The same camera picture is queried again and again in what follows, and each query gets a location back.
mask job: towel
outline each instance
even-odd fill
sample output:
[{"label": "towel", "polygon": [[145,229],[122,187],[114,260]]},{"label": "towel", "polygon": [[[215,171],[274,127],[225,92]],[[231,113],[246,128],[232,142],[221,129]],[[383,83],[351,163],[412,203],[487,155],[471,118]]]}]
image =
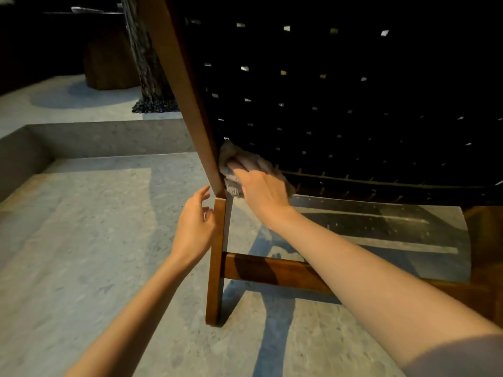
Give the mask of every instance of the towel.
[{"label": "towel", "polygon": [[[237,145],[234,145],[230,140],[225,140],[224,143],[222,144],[222,147],[220,147],[220,155],[218,157],[218,168],[225,177],[224,178],[225,187],[232,196],[238,198],[244,198],[243,188],[241,183],[239,182],[239,179],[227,165],[227,162],[233,157],[236,157],[237,155],[246,157],[249,160],[253,161],[255,164],[257,164],[258,159],[262,158],[255,153],[242,150]],[[286,192],[288,198],[290,198],[295,193],[295,188],[293,187],[293,185],[289,183],[286,180],[285,176],[283,176],[279,170],[275,169],[270,162],[268,162],[265,159],[262,160],[266,161],[267,164],[270,165],[271,169],[273,169],[273,176],[276,176],[281,180],[285,181]]]}]

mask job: person's left arm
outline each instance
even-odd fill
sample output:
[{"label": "person's left arm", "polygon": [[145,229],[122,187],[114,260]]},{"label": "person's left arm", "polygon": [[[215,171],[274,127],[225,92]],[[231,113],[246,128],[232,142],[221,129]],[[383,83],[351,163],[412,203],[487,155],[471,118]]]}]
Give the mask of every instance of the person's left arm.
[{"label": "person's left arm", "polygon": [[133,375],[178,286],[210,247],[215,217],[201,205],[210,197],[208,190],[205,186],[187,201],[171,254],[66,377]]}]

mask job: forearm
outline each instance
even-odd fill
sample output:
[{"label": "forearm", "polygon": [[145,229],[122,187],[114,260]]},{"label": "forearm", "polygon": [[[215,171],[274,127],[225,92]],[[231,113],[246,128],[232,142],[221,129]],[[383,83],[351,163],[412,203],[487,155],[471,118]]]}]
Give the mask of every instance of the forearm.
[{"label": "forearm", "polygon": [[298,213],[278,215],[271,229],[304,256],[400,366],[441,344],[503,333],[455,299]]},{"label": "forearm", "polygon": [[67,377],[131,376],[179,284],[191,266],[168,257]]}]

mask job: black gravel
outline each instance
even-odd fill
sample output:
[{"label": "black gravel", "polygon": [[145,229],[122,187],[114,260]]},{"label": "black gravel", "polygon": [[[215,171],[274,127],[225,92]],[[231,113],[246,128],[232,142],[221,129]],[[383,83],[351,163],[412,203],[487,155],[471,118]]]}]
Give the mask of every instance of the black gravel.
[{"label": "black gravel", "polygon": [[133,106],[134,113],[170,113],[174,111],[180,111],[175,99],[171,101],[151,101],[143,98]]}]

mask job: floor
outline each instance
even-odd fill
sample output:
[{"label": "floor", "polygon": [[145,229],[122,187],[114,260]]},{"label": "floor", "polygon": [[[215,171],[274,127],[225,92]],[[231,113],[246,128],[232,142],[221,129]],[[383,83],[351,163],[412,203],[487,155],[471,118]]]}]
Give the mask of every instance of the floor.
[{"label": "floor", "polygon": [[132,113],[139,87],[98,91],[85,76],[57,76],[0,96],[0,138],[26,124],[181,119],[181,113]]},{"label": "floor", "polygon": [[[62,375],[76,362],[170,253],[185,200],[206,182],[196,153],[56,160],[2,202],[0,374]],[[458,208],[292,202],[416,275],[469,277]],[[232,251],[302,259],[243,200],[230,233]],[[135,376],[403,376],[322,293],[226,280],[227,320],[207,326],[208,266],[209,254],[180,286]]]}]

